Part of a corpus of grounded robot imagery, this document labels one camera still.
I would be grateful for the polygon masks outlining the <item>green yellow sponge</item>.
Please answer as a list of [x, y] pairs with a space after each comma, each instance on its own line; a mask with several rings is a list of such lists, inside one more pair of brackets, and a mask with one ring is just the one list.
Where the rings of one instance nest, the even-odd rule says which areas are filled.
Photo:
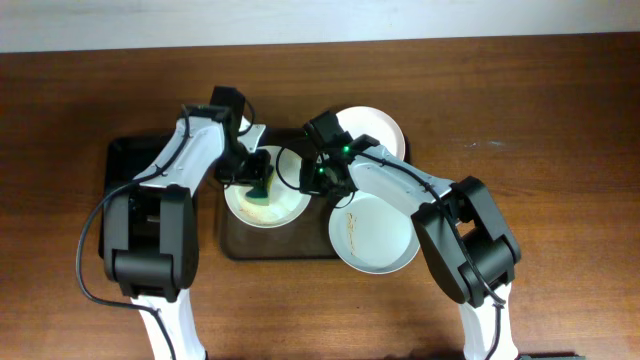
[[246, 201], [256, 206], [268, 206], [270, 204], [269, 193], [272, 186], [273, 177], [274, 170], [270, 169], [261, 184], [252, 187], [245, 193], [244, 197]]

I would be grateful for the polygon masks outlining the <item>white plate with stain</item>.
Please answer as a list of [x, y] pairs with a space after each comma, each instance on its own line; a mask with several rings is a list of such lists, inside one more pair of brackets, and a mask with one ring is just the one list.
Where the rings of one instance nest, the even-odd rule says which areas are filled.
[[[280, 146], [266, 145], [264, 149], [271, 155], [271, 165], [275, 161]], [[299, 172], [302, 158], [291, 150], [284, 150], [280, 156], [278, 169], [287, 183], [299, 187]], [[246, 198], [248, 187], [233, 185], [224, 190], [224, 198], [231, 213], [243, 223], [257, 228], [284, 226], [300, 216], [308, 206], [311, 196], [292, 190], [284, 185], [274, 170], [268, 205], [256, 205]]]

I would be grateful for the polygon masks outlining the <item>pink white plate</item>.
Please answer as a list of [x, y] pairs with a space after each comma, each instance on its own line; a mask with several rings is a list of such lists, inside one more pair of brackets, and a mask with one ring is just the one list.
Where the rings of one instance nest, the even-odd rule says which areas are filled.
[[339, 124], [353, 138], [366, 134], [377, 139], [395, 157], [404, 160], [406, 141], [395, 120], [385, 112], [368, 106], [354, 106], [336, 114]]

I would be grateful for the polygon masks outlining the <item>light blue plate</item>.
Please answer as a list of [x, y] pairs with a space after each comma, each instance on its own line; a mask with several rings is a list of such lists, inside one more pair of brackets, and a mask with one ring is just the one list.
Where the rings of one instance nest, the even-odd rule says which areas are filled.
[[384, 200], [362, 192], [342, 199], [333, 209], [328, 234], [339, 258], [368, 274], [398, 271], [420, 250], [411, 220]]

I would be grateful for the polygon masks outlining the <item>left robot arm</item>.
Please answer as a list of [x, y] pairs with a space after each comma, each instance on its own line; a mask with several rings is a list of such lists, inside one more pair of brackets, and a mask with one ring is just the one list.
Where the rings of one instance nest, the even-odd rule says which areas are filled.
[[157, 359], [205, 359], [190, 299], [199, 243], [194, 197], [209, 169], [225, 184], [266, 187], [265, 125], [228, 106], [189, 106], [153, 162], [103, 206], [103, 260], [140, 312]]

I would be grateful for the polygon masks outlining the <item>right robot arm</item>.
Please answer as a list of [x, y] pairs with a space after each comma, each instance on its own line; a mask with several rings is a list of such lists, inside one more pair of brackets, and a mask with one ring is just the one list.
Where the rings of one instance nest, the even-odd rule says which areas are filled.
[[516, 359], [509, 296], [520, 247], [487, 187], [437, 178], [368, 135], [314, 140], [302, 164], [304, 193], [373, 195], [411, 220], [428, 269], [459, 306], [467, 359]]

